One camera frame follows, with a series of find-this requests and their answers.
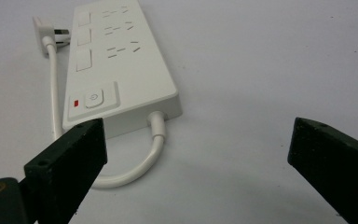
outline outlet panel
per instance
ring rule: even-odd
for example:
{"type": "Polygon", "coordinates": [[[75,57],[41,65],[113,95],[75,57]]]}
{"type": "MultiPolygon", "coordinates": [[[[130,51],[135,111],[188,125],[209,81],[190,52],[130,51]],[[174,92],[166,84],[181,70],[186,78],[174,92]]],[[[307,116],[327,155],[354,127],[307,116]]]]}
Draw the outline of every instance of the outlet panel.
{"type": "Polygon", "coordinates": [[[76,7],[62,127],[103,118],[107,138],[182,114],[178,90],[136,0],[76,7]]]}

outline power switch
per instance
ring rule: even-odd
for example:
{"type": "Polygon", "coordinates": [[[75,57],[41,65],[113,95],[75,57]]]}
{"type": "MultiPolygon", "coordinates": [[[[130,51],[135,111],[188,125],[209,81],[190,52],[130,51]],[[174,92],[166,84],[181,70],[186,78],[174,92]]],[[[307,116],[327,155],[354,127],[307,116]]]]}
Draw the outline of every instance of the power switch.
{"type": "Polygon", "coordinates": [[[90,13],[88,11],[79,13],[77,21],[79,26],[90,24],[90,13]]]}
{"type": "Polygon", "coordinates": [[[94,108],[103,103],[103,90],[87,91],[85,95],[86,108],[94,108]]]}
{"type": "Polygon", "coordinates": [[[76,51],[76,69],[77,72],[91,68],[91,51],[90,49],[78,49],[76,51]]]}
{"type": "Polygon", "coordinates": [[[91,42],[91,33],[89,28],[79,29],[77,31],[77,45],[85,45],[91,42]]]}

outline power cord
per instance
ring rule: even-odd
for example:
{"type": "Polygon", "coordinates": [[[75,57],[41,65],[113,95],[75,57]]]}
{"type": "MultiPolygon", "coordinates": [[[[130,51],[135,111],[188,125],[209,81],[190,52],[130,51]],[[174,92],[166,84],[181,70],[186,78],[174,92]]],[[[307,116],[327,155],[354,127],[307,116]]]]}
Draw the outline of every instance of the power cord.
{"type": "Polygon", "coordinates": [[[62,135],[62,121],[58,105],[57,43],[55,35],[69,35],[69,31],[54,30],[49,21],[38,17],[33,17],[33,21],[37,45],[43,54],[48,54],[50,59],[51,132],[55,141],[62,135]]]}
{"type": "Polygon", "coordinates": [[[62,135],[62,121],[58,105],[57,52],[55,42],[53,42],[50,36],[43,37],[42,42],[48,50],[48,56],[50,58],[51,125],[53,140],[55,141],[62,135]]]}
{"type": "Polygon", "coordinates": [[[156,111],[148,116],[152,129],[153,145],[149,155],[138,166],[123,175],[98,176],[92,187],[94,189],[111,189],[126,185],[141,177],[157,161],[164,145],[166,133],[164,114],[156,111]]]}
{"type": "MultiPolygon", "coordinates": [[[[57,42],[55,35],[69,34],[67,30],[54,30],[48,21],[33,17],[34,30],[38,47],[50,59],[50,96],[51,96],[51,120],[53,140],[62,135],[62,119],[58,105],[58,81],[57,81],[57,42]]],[[[166,138],[164,113],[155,111],[149,114],[147,121],[151,125],[153,145],[147,157],[135,168],[123,175],[98,176],[92,185],[95,189],[111,189],[120,187],[138,179],[144,175],[150,167],[156,163],[162,151],[166,138]]]]}

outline white cable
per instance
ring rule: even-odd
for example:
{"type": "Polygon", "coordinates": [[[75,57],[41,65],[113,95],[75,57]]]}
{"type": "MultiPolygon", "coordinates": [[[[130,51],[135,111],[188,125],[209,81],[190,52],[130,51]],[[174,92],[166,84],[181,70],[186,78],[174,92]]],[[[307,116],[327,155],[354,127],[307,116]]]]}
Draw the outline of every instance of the white cable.
{"type": "Polygon", "coordinates": [[[98,176],[92,185],[95,189],[110,189],[120,187],[141,177],[157,161],[162,151],[165,139],[164,114],[153,112],[149,115],[148,120],[152,128],[153,145],[149,155],[138,166],[123,175],[98,176]]]}
{"type": "Polygon", "coordinates": [[[48,56],[50,58],[51,125],[53,140],[55,141],[62,135],[62,123],[58,104],[57,52],[55,42],[51,37],[43,37],[42,42],[45,48],[48,50],[48,56]]]}

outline white plug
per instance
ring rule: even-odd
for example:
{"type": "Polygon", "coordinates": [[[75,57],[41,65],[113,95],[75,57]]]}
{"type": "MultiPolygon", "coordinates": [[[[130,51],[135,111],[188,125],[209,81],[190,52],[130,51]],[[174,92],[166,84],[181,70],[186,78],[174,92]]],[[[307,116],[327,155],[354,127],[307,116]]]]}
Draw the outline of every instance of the white plug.
{"type": "Polygon", "coordinates": [[[48,45],[54,46],[57,51],[57,44],[61,42],[56,42],[55,35],[69,35],[68,30],[55,30],[54,26],[48,20],[33,17],[33,21],[37,46],[43,54],[48,54],[48,45]]]}

